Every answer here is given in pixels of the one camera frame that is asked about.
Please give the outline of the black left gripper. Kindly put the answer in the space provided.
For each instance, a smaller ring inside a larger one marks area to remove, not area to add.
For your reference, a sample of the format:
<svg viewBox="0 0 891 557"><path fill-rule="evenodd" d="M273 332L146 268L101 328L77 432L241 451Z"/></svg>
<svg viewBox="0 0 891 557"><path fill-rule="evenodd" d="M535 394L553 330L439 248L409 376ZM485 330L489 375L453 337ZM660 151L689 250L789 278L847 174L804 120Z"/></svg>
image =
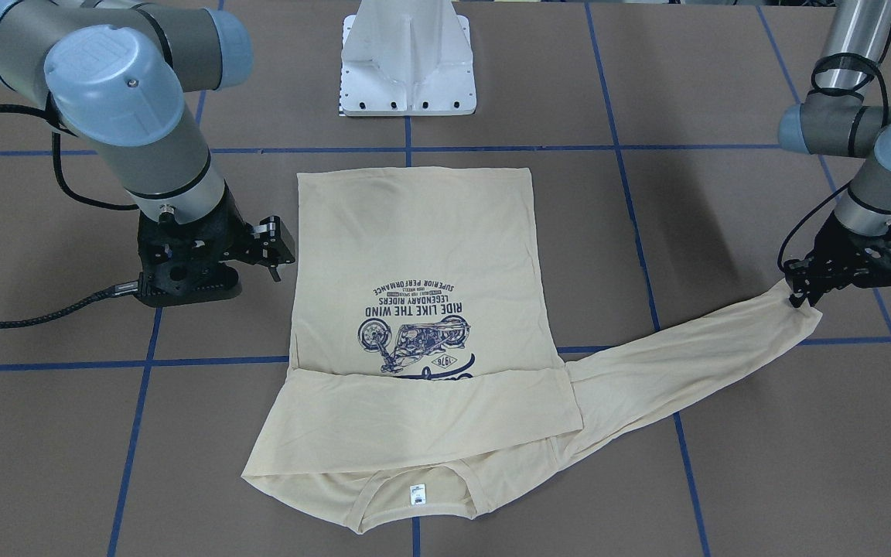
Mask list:
<svg viewBox="0 0 891 557"><path fill-rule="evenodd" d="M828 216L805 258L783 261L783 275L790 288L789 303L801 308L816 306L834 289L891 288L891 223L886 233L863 236L852 232L834 215Z"/></svg>

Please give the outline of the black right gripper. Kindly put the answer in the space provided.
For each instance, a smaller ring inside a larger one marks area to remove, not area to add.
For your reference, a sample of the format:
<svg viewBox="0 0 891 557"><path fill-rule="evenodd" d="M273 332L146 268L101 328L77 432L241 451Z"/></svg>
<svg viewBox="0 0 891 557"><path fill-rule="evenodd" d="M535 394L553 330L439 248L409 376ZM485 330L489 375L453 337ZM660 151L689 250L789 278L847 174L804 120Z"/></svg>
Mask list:
<svg viewBox="0 0 891 557"><path fill-rule="evenodd" d="M233 299L241 283L228 261L268 268L295 261L295 243L277 216L254 226L241 217L225 181L198 181L173 193L137 193L141 211L137 300L155 308Z"/></svg>

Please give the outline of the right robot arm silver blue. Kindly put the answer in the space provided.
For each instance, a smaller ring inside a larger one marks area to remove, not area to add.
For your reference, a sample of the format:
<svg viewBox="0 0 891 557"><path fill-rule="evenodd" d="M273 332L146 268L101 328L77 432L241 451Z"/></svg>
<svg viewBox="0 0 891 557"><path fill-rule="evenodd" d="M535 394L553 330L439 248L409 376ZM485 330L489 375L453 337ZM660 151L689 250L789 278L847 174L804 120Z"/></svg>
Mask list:
<svg viewBox="0 0 891 557"><path fill-rule="evenodd" d="M99 299L155 308L233 299L231 261L278 270L295 261L276 216L251 224L185 95L243 84L251 36L229 12L145 1L0 1L0 84L22 112L95 149L138 211L142 270Z"/></svg>

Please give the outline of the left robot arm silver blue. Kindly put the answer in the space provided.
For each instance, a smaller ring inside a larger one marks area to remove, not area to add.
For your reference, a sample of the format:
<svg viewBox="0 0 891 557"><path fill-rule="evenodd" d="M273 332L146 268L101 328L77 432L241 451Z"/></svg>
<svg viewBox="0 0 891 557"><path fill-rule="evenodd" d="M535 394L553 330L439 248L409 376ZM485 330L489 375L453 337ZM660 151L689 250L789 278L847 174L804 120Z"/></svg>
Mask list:
<svg viewBox="0 0 891 557"><path fill-rule="evenodd" d="M891 1L838 1L803 102L779 124L779 144L807 155L862 161L803 258L779 261L789 303L816 306L835 289L891 286L891 101L881 63Z"/></svg>

